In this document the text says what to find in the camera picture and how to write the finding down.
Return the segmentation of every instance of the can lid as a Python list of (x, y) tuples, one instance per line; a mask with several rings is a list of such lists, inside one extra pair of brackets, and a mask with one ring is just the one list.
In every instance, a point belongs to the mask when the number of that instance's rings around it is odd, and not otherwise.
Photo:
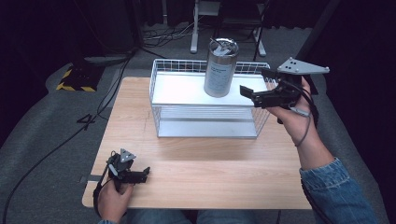
[(239, 51), (236, 42), (230, 38), (212, 39), (209, 49), (216, 56), (235, 56)]

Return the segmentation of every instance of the hazard tape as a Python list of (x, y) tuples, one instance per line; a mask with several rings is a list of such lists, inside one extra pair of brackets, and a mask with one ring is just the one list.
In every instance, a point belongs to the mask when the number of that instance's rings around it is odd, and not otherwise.
[(97, 91), (97, 82), (95, 83), (80, 83), (84, 82), (83, 79), (77, 79), (76, 75), (73, 76), (73, 66), (69, 67), (67, 71), (64, 73), (61, 81), (59, 82), (56, 90), (64, 90), (64, 91)]

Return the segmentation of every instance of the wooden table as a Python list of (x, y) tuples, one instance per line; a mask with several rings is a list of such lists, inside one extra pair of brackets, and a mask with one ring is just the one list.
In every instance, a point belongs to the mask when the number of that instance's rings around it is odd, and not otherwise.
[[(257, 139), (158, 138), (149, 78), (126, 77), (99, 148), (92, 175), (101, 175), (111, 151), (137, 155), (132, 170), (151, 167), (134, 187), (130, 207), (311, 209), (300, 184), (296, 148), (270, 116)], [(95, 181), (82, 203), (93, 207)]]

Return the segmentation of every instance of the finger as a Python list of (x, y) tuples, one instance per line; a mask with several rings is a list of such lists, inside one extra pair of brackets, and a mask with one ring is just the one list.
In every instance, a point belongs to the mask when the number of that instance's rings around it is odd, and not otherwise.
[(301, 80), (301, 85), (303, 86), (304, 89), (306, 89), (309, 93), (311, 92), (311, 86), (309, 86), (309, 83), (305, 80), (303, 77)]
[(290, 113), (289, 110), (286, 110), (280, 106), (267, 107), (266, 109), (268, 110), (268, 112), (275, 115), (279, 119), (286, 118)]
[(106, 190), (116, 190), (116, 186), (114, 185), (114, 180), (110, 179), (107, 181), (107, 183), (103, 186), (103, 188), (106, 188)]
[(121, 197), (131, 198), (133, 192), (134, 192), (134, 185), (128, 184), (128, 186), (125, 189), (125, 192), (123, 192)]

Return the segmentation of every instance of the dark background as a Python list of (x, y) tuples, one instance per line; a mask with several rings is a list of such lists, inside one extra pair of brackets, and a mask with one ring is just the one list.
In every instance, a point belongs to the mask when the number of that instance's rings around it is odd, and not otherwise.
[[(185, 12), (192, 11), (193, 1), (182, 1), (183, 7), (180, 2), (166, 1), (169, 25), (192, 19)], [(308, 8), (314, 13), (306, 13)], [(48, 93), (49, 75), (66, 63), (84, 64), (83, 57), (139, 47), (138, 25), (163, 22), (162, 12), (161, 0), (2, 1), (0, 146)], [(314, 27), (299, 59), (330, 66), (327, 94), (378, 182), (391, 222), (396, 219), (391, 188), (396, 170), (395, 15), (393, 1), (278, 0), (266, 17), (267, 27)]]

